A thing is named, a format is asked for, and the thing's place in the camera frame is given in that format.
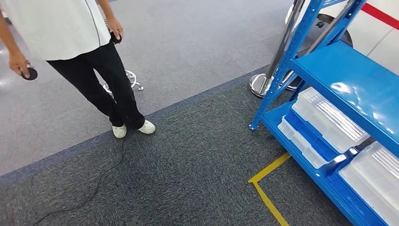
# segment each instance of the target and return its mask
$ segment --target red stripe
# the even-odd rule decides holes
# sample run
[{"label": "red stripe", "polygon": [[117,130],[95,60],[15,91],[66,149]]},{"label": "red stripe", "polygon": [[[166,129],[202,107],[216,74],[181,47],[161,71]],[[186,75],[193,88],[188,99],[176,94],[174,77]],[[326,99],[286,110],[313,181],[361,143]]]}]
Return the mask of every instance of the red stripe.
[{"label": "red stripe", "polygon": [[381,10],[377,9],[376,7],[366,3],[362,10],[371,16],[381,20],[382,22],[386,23],[387,25],[394,27],[395,29],[399,30],[399,20],[391,17],[390,15],[382,12]]}]

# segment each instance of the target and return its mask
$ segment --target black pants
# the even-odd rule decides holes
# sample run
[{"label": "black pants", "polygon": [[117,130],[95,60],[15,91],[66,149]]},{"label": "black pants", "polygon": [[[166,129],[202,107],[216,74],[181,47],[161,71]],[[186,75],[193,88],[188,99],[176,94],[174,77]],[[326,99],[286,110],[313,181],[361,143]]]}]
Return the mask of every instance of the black pants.
[{"label": "black pants", "polygon": [[[73,59],[48,63],[108,115],[112,125],[119,127],[125,122],[136,129],[143,126],[144,116],[137,109],[130,81],[112,42]],[[115,100],[100,85],[93,69],[107,82]]]}]

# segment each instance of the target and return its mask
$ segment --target white shirt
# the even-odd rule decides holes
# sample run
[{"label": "white shirt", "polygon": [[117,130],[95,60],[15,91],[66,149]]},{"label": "white shirt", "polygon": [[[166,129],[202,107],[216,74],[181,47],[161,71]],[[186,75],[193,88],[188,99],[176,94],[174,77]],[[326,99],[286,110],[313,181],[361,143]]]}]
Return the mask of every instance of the white shirt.
[{"label": "white shirt", "polygon": [[0,6],[43,60],[72,59],[111,39],[95,0],[0,0]]}]

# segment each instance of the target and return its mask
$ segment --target shoe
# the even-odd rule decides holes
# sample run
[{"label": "shoe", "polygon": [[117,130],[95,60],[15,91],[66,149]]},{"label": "shoe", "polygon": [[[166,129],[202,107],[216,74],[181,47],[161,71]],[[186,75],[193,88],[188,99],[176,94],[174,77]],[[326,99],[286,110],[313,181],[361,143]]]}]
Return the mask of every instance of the shoe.
[{"label": "shoe", "polygon": [[124,138],[126,136],[126,126],[123,125],[121,127],[116,127],[116,126],[112,126],[112,130],[113,130],[113,134],[115,135],[116,138]]},{"label": "shoe", "polygon": [[144,125],[138,129],[138,131],[144,133],[144,134],[151,134],[155,132],[155,126],[151,122],[145,120]]}]

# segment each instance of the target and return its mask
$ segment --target handheld controller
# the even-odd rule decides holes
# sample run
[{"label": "handheld controller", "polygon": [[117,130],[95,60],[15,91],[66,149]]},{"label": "handheld controller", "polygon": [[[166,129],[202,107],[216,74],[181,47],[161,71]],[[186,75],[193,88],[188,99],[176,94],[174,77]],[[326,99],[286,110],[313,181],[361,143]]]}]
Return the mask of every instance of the handheld controller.
[{"label": "handheld controller", "polygon": [[122,35],[121,34],[119,34],[119,40],[116,39],[116,36],[115,36],[114,32],[111,32],[110,35],[111,35],[111,41],[113,43],[119,44],[122,41]]},{"label": "handheld controller", "polygon": [[31,67],[28,67],[28,71],[29,71],[30,77],[26,78],[25,75],[21,72],[22,78],[24,78],[26,80],[29,80],[29,81],[35,80],[37,78],[37,75],[38,75],[37,71],[35,69],[31,68]]}]

